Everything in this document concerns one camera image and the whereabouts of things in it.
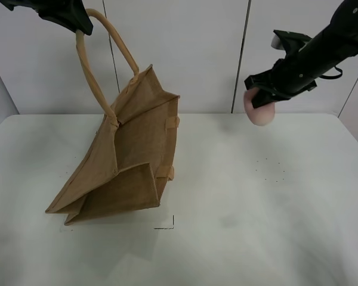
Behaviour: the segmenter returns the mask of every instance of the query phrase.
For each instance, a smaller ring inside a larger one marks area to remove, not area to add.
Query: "bag strap loop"
[[[129,84],[133,84],[138,80],[139,75],[139,67],[135,60],[133,59],[132,55],[128,51],[125,43],[119,36],[116,29],[113,25],[102,15],[100,12],[94,9],[86,9],[86,12],[89,16],[96,18],[101,24],[106,28],[112,39],[114,40],[115,44],[118,46],[119,50],[121,51],[122,55],[125,57],[127,63],[129,64],[132,72],[134,73],[134,77],[131,79]],[[100,86],[98,85],[93,73],[90,69],[86,49],[85,49],[85,41],[84,41],[84,33],[80,30],[76,32],[76,49],[79,57],[79,61],[81,62],[82,69],[84,71],[85,78],[89,84],[90,90],[95,96],[98,103],[101,105],[102,109],[104,110],[105,114],[110,118],[110,122],[112,125],[118,127],[119,123],[117,121],[117,117],[114,111],[111,109],[110,105],[106,102],[106,99],[102,93]]]

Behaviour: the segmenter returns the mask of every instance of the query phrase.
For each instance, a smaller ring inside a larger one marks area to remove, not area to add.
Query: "rope handle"
[[[121,51],[122,55],[125,57],[127,63],[129,64],[132,72],[134,73],[134,77],[131,79],[129,84],[133,84],[138,80],[139,75],[139,67],[135,60],[133,59],[132,55],[128,51],[125,43],[119,36],[116,29],[113,25],[102,15],[100,12],[94,9],[86,9],[86,12],[89,16],[96,18],[101,24],[105,27],[108,31],[112,39],[114,40],[115,44],[118,46],[119,50]],[[76,49],[79,57],[79,61],[81,62],[82,69],[84,71],[85,78],[89,84],[90,90],[93,93],[94,97],[104,110],[105,114],[110,118],[110,122],[112,125],[118,127],[119,123],[117,121],[117,117],[114,111],[111,109],[110,105],[106,102],[105,97],[103,96],[102,90],[98,85],[96,79],[93,76],[93,73],[90,69],[86,49],[85,49],[85,41],[84,41],[84,33],[80,30],[76,32]]]

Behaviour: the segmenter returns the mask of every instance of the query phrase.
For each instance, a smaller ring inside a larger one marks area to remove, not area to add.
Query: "jute bag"
[[[134,77],[108,105],[90,70],[84,34],[76,32],[82,69],[105,115],[84,159],[46,210],[67,213],[65,225],[158,207],[167,181],[174,178],[179,96],[162,89],[152,66],[139,72],[117,31],[101,13],[93,9],[87,13],[110,33]]]

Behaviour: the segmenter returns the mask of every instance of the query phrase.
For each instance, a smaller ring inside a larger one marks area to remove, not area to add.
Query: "table surface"
[[[161,206],[73,226],[44,211],[102,116],[7,118],[0,285],[358,285],[358,143],[336,117],[180,117]]]

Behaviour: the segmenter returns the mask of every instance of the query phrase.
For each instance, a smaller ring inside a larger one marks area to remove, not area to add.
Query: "pink object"
[[[254,109],[252,99],[259,91],[258,88],[252,88],[244,94],[244,109],[250,121],[257,126],[265,126],[272,122],[275,114],[274,102]]]

